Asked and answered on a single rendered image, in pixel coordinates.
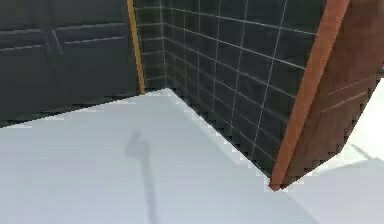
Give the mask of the dark grey panelled door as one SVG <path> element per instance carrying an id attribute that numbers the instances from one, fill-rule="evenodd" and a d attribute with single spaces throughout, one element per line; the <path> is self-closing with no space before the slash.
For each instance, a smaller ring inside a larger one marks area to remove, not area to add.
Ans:
<path id="1" fill-rule="evenodd" d="M 0 0 L 0 128 L 140 94 L 129 0 Z"/>

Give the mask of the brown wooden door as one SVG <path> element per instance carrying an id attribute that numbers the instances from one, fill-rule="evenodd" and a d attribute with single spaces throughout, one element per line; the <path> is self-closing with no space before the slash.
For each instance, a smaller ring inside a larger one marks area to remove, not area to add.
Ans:
<path id="1" fill-rule="evenodd" d="M 269 187 L 341 152 L 382 75 L 384 0 L 327 0 Z"/>

